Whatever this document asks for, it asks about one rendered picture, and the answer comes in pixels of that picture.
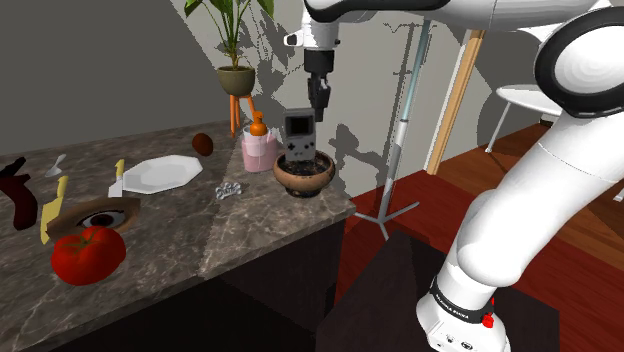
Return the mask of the brown bowl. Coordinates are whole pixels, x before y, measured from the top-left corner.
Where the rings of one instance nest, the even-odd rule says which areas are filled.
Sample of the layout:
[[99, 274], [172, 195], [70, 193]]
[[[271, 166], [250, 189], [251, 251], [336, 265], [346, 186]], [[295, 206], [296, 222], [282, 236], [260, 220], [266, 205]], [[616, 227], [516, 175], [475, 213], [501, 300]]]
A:
[[312, 160], [287, 161], [284, 153], [274, 162], [273, 173], [287, 193], [293, 197], [317, 196], [332, 181], [335, 163], [326, 153], [317, 151]]

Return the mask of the silver bone-shaped object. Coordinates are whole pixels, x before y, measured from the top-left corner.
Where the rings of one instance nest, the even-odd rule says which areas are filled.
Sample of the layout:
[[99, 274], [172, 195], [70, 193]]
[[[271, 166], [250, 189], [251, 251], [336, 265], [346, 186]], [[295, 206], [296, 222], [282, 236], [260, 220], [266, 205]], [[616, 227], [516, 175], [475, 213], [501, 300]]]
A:
[[241, 193], [242, 187], [237, 182], [225, 182], [223, 185], [215, 188], [215, 197], [217, 200], [223, 200], [232, 195], [240, 195]]

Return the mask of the grey handheld game console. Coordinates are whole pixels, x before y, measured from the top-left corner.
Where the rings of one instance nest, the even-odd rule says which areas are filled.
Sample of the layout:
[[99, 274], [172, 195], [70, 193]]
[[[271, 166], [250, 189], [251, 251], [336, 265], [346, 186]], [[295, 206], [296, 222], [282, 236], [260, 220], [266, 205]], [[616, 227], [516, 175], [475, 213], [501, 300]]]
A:
[[285, 155], [287, 161], [309, 161], [315, 157], [315, 110], [292, 108], [284, 113]]

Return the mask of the white plate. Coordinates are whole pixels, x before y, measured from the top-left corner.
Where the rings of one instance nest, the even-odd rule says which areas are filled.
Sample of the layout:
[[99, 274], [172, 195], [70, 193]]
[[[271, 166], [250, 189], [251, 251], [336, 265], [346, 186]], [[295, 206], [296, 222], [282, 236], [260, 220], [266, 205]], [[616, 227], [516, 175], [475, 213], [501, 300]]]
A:
[[203, 171], [196, 157], [167, 155], [144, 160], [123, 174], [123, 190], [155, 194], [188, 184]]

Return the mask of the brown egg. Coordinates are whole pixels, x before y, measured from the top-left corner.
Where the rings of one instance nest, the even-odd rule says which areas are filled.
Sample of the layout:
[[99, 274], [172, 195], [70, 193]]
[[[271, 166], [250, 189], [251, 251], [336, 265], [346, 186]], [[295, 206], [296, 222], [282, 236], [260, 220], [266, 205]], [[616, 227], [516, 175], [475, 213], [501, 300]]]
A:
[[213, 153], [214, 143], [207, 134], [198, 133], [192, 139], [192, 147], [199, 155], [208, 157]]

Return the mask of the wooden post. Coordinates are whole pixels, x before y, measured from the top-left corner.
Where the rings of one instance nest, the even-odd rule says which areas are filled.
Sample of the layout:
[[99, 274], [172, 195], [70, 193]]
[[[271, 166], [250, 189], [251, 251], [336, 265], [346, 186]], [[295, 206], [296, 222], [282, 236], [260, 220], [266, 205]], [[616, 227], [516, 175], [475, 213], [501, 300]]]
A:
[[436, 175], [442, 162], [485, 34], [485, 30], [465, 32], [425, 162], [429, 175]]

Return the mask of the white chair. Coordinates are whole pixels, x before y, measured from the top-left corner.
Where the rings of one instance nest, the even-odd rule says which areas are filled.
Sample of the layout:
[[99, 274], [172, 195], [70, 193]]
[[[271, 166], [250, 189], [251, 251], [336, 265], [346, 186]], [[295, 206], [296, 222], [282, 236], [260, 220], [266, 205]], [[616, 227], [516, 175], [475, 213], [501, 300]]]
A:
[[496, 94], [506, 102], [506, 106], [493, 132], [493, 135], [485, 149], [486, 153], [492, 152], [492, 147], [499, 134], [500, 128], [512, 105], [517, 105], [541, 114], [553, 116], [555, 119], [562, 113], [562, 108], [548, 98], [537, 85], [517, 84], [505, 85], [496, 89]]

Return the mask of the yellow-handled knife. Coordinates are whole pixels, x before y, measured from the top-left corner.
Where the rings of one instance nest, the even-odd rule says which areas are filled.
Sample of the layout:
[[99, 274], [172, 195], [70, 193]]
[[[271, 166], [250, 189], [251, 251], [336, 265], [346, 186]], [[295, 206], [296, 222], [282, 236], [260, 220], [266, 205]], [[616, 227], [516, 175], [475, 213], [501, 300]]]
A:
[[123, 176], [125, 169], [125, 160], [119, 159], [115, 164], [116, 167], [116, 180], [109, 187], [108, 197], [109, 198], [118, 198], [123, 196]]

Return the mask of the red tomato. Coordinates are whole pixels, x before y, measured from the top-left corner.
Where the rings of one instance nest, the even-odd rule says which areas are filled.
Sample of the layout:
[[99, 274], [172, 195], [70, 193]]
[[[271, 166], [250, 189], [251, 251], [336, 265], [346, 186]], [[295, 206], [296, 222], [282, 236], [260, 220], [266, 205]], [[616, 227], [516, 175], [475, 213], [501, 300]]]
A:
[[91, 226], [56, 241], [50, 258], [53, 271], [67, 284], [85, 286], [110, 276], [125, 260], [126, 246], [116, 231]]

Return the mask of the dark red curved object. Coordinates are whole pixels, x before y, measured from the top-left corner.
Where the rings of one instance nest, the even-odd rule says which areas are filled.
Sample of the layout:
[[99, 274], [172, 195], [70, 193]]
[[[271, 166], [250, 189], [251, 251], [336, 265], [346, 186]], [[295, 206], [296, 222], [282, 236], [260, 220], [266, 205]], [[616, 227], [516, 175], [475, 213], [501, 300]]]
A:
[[13, 226], [18, 231], [35, 225], [39, 209], [36, 197], [26, 185], [30, 175], [17, 174], [25, 162], [25, 157], [19, 157], [0, 170], [0, 192], [14, 204]]

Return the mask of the grey floor lamp stand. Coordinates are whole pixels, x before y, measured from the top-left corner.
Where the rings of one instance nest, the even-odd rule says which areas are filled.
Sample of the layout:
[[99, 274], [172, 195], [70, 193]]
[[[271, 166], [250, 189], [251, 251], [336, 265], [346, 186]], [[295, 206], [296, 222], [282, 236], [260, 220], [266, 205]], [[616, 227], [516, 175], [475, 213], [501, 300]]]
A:
[[403, 213], [419, 205], [418, 202], [414, 202], [393, 213], [388, 212], [390, 201], [392, 198], [392, 191], [394, 188], [394, 183], [396, 181], [396, 176], [398, 173], [399, 162], [400, 162], [401, 154], [403, 151], [403, 145], [404, 145], [404, 141], [405, 141], [407, 131], [408, 131], [411, 105], [413, 102], [414, 94], [417, 90], [418, 79], [419, 79], [420, 70], [424, 61], [425, 51], [430, 41], [429, 39], [430, 29], [431, 29], [431, 20], [428, 18], [425, 18], [421, 25], [421, 32], [420, 32], [418, 46], [417, 46], [417, 50], [415, 54], [413, 67], [412, 67], [412, 73], [410, 76], [410, 82], [408, 86], [406, 101], [402, 109], [401, 116], [398, 122], [396, 123], [397, 125], [396, 131], [393, 134], [393, 140], [391, 144], [392, 148], [390, 151], [389, 169], [388, 169], [385, 184], [383, 187], [382, 198], [381, 198], [378, 214], [375, 217], [372, 217], [372, 216], [362, 214], [359, 212], [355, 213], [355, 216], [377, 224], [382, 232], [382, 235], [385, 241], [389, 239], [389, 234], [386, 229], [386, 223], [392, 220], [393, 218], [395, 218], [396, 216], [402, 215]]

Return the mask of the pink soap dispenser orange pump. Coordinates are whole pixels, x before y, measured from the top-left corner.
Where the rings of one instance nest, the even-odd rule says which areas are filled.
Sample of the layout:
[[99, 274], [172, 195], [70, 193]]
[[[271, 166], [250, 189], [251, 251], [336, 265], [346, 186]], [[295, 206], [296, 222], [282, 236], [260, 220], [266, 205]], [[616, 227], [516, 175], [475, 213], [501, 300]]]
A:
[[277, 139], [263, 122], [263, 113], [253, 113], [253, 123], [245, 126], [241, 141], [244, 167], [256, 173], [271, 170], [277, 158]]

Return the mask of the dark counter cabinet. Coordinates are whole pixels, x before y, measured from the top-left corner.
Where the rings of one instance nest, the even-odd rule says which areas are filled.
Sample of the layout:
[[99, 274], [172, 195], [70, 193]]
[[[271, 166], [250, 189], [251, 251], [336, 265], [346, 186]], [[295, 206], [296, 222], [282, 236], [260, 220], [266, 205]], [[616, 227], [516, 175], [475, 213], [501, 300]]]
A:
[[315, 352], [344, 228], [320, 229], [52, 352]]

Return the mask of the dark robot stand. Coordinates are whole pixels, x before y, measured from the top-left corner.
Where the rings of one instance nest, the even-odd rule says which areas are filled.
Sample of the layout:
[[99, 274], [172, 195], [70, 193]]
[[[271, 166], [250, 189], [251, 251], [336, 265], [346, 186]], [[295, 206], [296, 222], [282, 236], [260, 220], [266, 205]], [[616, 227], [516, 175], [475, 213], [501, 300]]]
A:
[[[395, 232], [319, 325], [315, 352], [437, 352], [416, 316], [445, 255]], [[495, 313], [511, 352], [560, 352], [559, 313], [511, 287], [496, 291]]]

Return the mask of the potted plant on orange stand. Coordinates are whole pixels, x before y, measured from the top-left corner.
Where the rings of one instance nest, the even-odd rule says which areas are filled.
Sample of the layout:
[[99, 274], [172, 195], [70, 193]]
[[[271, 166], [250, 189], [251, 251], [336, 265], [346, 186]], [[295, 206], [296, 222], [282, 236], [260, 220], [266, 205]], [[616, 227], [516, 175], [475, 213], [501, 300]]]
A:
[[255, 108], [251, 93], [256, 82], [256, 70], [240, 63], [239, 36], [243, 16], [250, 4], [255, 1], [270, 17], [274, 15], [274, 0], [185, 0], [183, 13], [188, 18], [198, 8], [203, 7], [216, 26], [223, 54], [231, 61], [229, 66], [216, 69], [219, 83], [230, 99], [230, 129], [234, 136], [241, 126], [241, 98], [248, 100], [253, 122], [249, 127], [252, 136], [264, 136], [268, 128], [263, 122], [263, 113]]

